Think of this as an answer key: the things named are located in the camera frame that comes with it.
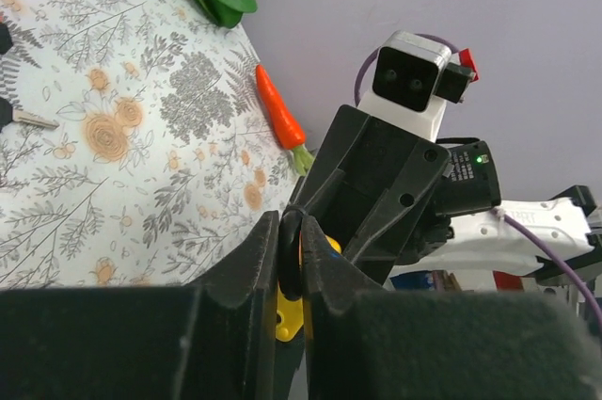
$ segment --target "bolt hole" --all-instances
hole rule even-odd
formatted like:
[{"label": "bolt hole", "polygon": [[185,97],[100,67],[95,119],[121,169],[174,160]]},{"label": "bolt hole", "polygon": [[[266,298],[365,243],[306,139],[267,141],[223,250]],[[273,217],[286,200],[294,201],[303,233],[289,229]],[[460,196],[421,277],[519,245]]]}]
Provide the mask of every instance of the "bolt hole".
[{"label": "bolt hole", "polygon": [[403,207],[411,207],[412,205],[414,205],[414,197],[412,195],[408,195],[407,193],[405,193],[404,195],[401,195],[401,197],[399,198],[399,203]]},{"label": "bolt hole", "polygon": [[434,162],[436,158],[437,154],[432,149],[429,149],[428,151],[424,152],[424,160],[426,160],[427,162]]}]

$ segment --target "floral pattern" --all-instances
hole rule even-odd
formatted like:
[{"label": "floral pattern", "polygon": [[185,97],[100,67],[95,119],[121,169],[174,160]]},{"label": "floral pattern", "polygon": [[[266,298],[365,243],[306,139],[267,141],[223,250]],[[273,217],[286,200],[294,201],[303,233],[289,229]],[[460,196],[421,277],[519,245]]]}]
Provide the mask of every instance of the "floral pattern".
[{"label": "floral pattern", "polygon": [[188,282],[293,189],[245,31],[192,0],[0,0],[0,288]]}]

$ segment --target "red carrot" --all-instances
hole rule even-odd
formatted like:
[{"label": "red carrot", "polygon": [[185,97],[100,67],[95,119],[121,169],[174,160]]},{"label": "red carrot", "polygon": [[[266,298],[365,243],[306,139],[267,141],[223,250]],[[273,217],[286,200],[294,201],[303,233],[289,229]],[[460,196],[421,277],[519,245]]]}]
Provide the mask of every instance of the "red carrot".
[{"label": "red carrot", "polygon": [[255,76],[260,99],[270,115],[270,121],[274,126],[274,132],[280,145],[293,152],[294,166],[297,172],[303,176],[306,175],[313,163],[313,155],[305,147],[305,132],[287,108],[261,64],[257,66]]}]

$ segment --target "toy carrot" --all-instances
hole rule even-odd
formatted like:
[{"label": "toy carrot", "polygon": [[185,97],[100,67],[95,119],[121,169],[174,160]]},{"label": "toy carrot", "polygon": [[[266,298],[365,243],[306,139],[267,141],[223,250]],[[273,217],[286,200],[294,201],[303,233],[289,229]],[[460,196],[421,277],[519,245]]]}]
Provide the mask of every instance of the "toy carrot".
[{"label": "toy carrot", "polygon": [[270,115],[280,146],[293,152],[294,167],[300,175],[305,176],[313,163],[313,155],[305,147],[305,132],[286,107],[261,64],[257,66],[255,76],[260,99]]}]

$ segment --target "yellow object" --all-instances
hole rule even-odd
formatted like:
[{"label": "yellow object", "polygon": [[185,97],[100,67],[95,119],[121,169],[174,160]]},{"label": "yellow object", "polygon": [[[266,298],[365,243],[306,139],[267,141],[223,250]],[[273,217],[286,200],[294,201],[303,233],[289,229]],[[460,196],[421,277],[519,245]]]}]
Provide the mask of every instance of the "yellow object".
[{"label": "yellow object", "polygon": [[[330,246],[341,254],[341,245],[328,236],[326,238]],[[276,338],[281,342],[289,342],[303,327],[303,300],[289,301],[280,291],[280,285],[277,288]]]}]

